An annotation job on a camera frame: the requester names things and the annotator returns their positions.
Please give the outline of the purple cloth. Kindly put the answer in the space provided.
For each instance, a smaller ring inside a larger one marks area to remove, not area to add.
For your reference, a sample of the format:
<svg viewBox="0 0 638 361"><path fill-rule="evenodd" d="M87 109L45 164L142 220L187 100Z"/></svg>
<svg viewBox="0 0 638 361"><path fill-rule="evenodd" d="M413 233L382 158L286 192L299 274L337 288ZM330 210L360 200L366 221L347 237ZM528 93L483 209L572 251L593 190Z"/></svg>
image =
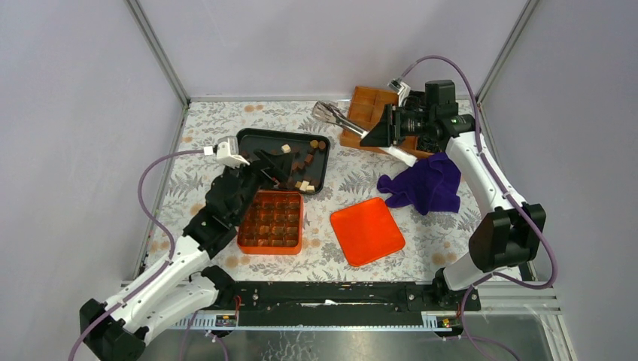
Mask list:
<svg viewBox="0 0 638 361"><path fill-rule="evenodd" d="M377 190L388 194L385 200L389 208L409 205L421 215L430 212L457 213L460 210L461 173L445 153L435 153L418 160L412 167L396 177L383 174L377 182Z"/></svg>

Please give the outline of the black chocolate tray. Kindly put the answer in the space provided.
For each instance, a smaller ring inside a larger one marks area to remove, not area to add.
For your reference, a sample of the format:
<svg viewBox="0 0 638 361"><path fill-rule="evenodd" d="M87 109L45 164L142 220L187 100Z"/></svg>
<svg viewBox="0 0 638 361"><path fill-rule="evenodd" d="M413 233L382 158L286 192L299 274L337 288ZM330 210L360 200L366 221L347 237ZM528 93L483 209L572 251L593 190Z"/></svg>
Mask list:
<svg viewBox="0 0 638 361"><path fill-rule="evenodd" d="M271 154L283 154L281 146L289 144L293 156L291 176L292 190L303 194L319 193L324 187L331 143L322 135L282 132L267 129L244 128L236 137L239 152L253 156L257 150ZM311 149L310 141L319 142L317 149Z"/></svg>

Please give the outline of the orange box lid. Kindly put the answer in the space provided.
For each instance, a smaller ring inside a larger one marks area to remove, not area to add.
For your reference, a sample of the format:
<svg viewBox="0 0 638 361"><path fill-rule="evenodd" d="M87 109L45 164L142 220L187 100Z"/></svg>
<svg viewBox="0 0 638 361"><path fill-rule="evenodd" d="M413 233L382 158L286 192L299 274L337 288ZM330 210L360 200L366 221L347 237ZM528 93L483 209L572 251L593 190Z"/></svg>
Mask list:
<svg viewBox="0 0 638 361"><path fill-rule="evenodd" d="M330 215L330 223L346 261L353 267L370 264L406 245L400 228L381 198L336 211Z"/></svg>

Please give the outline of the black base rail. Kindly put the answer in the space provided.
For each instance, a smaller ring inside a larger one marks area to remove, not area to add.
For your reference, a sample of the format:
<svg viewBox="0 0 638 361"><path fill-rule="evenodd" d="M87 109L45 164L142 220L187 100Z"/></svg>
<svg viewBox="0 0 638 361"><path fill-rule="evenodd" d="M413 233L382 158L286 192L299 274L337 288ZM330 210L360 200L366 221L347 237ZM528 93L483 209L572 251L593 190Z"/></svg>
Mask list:
<svg viewBox="0 0 638 361"><path fill-rule="evenodd" d="M237 281L205 310L227 311L240 326L398 328L481 308L477 291L438 283Z"/></svg>

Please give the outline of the orange chocolate box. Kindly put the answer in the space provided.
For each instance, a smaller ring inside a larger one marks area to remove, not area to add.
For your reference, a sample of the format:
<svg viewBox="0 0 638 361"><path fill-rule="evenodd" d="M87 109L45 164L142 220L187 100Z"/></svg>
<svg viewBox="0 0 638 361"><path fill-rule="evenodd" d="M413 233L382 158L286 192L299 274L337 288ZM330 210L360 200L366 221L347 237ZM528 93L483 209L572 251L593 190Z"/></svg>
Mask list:
<svg viewBox="0 0 638 361"><path fill-rule="evenodd" d="M297 255L302 249L303 216L300 193L260 190L238 228L238 247L250 255Z"/></svg>

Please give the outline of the orange compartment organizer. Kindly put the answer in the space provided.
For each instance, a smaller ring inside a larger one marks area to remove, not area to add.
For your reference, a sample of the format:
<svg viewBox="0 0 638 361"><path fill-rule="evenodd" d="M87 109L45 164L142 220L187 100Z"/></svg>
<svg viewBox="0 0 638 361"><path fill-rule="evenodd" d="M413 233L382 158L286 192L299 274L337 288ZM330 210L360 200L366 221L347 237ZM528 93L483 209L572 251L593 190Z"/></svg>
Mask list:
<svg viewBox="0 0 638 361"><path fill-rule="evenodd" d="M372 129L380 120L386 104L398 105L399 96L389 90L356 86L350 102L347 117L353 123L365 130ZM343 130L339 136L339 143L344 147L368 150L381 153L378 148L360 147L360 137L349 130ZM404 150L419 159L425 159L438 153L436 144L425 146L416 136L408 136L400 145Z"/></svg>

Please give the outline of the metal tongs white handle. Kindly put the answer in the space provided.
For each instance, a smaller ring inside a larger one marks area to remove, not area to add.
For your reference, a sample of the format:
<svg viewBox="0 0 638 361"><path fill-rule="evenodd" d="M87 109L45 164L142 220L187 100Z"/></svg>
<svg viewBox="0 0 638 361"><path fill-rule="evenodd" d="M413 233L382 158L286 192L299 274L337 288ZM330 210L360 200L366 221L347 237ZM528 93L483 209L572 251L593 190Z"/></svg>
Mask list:
<svg viewBox="0 0 638 361"><path fill-rule="evenodd" d="M354 133L360 140L363 140L369 133L363 127L358 126L356 123L349 120L337 108L334 102L317 101L312 108L311 115L316 120L339 126L344 130ZM397 158L401 162L404 162L408 167L414 166L418 161L416 156L411 155L396 146L376 147L376 149Z"/></svg>

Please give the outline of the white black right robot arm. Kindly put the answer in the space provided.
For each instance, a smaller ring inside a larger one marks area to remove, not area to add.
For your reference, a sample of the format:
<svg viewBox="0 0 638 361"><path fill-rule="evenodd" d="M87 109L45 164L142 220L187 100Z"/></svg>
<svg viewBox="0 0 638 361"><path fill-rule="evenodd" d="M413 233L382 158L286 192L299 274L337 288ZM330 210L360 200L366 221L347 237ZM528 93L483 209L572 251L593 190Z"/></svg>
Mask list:
<svg viewBox="0 0 638 361"><path fill-rule="evenodd" d="M452 80L428 81L418 93L402 81L394 80L391 86L399 104L384 106L380 120L364 133L360 146L378 147L406 161L406 152L399 148L406 137L435 141L466 179L482 215L469 238L467 254L438 270L433 280L434 305L449 310L481 279L534 260L546 213L540 204L530 204L521 196L493 164L477 117L459 112Z"/></svg>

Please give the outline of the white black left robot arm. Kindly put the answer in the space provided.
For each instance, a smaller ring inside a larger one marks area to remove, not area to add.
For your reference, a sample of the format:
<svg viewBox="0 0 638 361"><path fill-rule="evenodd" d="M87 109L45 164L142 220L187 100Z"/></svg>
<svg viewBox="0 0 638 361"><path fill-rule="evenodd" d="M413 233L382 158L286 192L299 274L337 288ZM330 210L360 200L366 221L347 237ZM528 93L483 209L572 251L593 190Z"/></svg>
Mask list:
<svg viewBox="0 0 638 361"><path fill-rule="evenodd" d="M254 151L245 159L221 144L196 151L224 166L205 194L205 205L169 236L168 253L103 302L90 299L79 311L81 334L68 359L85 344L100 360L137 360L154 337L182 317L211 305L229 306L233 290L209 262L238 234L257 193L290 177L294 156Z"/></svg>

